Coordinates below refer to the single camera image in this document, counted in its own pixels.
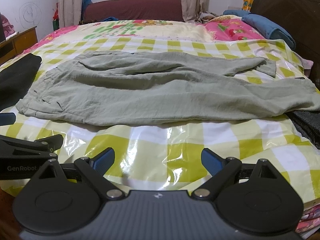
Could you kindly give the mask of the grey-green pants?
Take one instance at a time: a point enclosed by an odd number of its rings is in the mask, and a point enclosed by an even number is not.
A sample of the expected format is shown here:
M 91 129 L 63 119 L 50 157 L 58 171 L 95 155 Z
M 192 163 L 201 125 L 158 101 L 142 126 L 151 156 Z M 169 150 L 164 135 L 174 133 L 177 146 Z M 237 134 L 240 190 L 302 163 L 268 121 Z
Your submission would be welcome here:
M 257 85 L 236 77 L 249 70 L 275 77 L 276 63 L 263 57 L 92 51 L 46 72 L 16 108 L 26 116 L 103 127 L 251 120 L 319 110 L 311 81 Z

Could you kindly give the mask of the black folded garment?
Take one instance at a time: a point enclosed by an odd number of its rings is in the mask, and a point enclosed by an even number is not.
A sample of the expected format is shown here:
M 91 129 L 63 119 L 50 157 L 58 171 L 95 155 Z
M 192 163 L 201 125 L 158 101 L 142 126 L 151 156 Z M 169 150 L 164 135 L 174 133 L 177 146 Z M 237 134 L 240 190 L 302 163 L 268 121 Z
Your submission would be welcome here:
M 14 106 L 27 94 L 41 62 L 40 56 L 29 53 L 1 71 L 1 111 Z

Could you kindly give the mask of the wooden side cabinet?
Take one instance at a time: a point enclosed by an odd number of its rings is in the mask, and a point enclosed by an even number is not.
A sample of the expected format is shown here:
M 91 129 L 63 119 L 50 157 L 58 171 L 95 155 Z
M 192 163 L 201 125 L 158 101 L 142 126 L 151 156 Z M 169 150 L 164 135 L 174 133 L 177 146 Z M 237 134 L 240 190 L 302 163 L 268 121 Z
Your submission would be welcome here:
M 4 64 L 10 59 L 23 53 L 26 49 L 37 43 L 36 27 L 27 29 L 17 35 L 1 42 L 0 64 Z

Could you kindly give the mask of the magenta cloth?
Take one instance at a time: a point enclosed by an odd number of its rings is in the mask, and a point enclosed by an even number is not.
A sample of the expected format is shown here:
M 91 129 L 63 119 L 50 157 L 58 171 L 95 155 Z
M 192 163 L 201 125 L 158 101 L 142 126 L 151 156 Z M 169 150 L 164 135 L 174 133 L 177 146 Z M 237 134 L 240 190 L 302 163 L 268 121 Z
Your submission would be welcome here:
M 3 26 L 4 36 L 9 37 L 15 33 L 14 26 L 9 22 L 9 20 L 1 14 L 1 22 Z

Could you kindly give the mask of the dark striped garment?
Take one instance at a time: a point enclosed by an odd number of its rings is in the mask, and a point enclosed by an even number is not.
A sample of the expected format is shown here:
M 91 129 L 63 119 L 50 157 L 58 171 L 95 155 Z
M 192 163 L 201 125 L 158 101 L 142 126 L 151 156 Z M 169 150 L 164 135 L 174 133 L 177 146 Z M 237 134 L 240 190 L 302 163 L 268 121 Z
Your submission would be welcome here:
M 320 143 L 320 113 L 319 111 L 291 111 L 286 113 L 296 130 L 319 149 Z

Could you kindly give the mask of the left beige curtain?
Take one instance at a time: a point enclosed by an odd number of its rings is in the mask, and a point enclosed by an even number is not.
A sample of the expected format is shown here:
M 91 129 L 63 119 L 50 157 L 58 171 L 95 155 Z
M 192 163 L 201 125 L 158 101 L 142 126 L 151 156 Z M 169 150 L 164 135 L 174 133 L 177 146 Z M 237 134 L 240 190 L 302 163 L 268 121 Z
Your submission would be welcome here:
M 78 25 L 81 19 L 82 0 L 58 0 L 59 27 Z

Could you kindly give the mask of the floral pink bedsheet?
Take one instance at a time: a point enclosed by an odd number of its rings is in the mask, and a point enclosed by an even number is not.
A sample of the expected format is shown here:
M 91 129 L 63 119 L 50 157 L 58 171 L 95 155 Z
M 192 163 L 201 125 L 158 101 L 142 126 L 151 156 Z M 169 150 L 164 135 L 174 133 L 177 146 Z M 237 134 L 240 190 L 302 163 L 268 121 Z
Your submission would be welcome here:
M 204 24 L 166 20 L 122 20 L 64 27 L 47 35 L 23 52 L 29 53 L 61 37 L 67 42 L 72 42 L 107 38 L 109 36 L 140 36 L 168 38 L 172 41 L 191 40 L 199 42 L 259 40 L 264 38 L 259 31 L 234 15 L 219 16 Z

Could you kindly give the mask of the blue folded blanket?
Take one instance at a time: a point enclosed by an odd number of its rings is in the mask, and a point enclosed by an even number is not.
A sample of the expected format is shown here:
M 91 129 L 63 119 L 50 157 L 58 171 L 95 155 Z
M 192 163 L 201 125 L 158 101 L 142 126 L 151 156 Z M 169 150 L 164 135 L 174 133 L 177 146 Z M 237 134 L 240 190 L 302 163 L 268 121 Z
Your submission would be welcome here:
M 239 16 L 241 17 L 242 22 L 247 23 L 259 31 L 264 38 L 268 40 L 281 39 L 285 41 L 291 49 L 296 48 L 296 42 L 289 32 L 264 16 L 253 14 L 244 10 L 225 10 L 223 15 Z

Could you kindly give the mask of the maroon sofa bench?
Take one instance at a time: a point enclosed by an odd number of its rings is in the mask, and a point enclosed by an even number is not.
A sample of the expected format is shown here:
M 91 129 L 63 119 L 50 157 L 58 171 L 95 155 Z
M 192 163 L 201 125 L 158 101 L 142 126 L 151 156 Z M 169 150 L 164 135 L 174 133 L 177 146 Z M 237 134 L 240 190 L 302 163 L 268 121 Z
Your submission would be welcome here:
M 84 12 L 86 22 L 100 22 L 109 17 L 118 20 L 183 21 L 181 0 L 109 0 L 92 3 Z

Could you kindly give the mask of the dark wooden headboard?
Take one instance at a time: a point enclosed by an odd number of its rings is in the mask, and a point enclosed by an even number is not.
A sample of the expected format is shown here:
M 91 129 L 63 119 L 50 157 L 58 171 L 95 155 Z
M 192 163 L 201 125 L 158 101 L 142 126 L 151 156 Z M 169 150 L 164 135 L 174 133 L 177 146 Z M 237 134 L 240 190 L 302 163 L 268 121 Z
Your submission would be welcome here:
M 295 52 L 313 61 L 309 79 L 319 87 L 320 0 L 254 0 L 251 13 L 283 27 L 296 42 Z

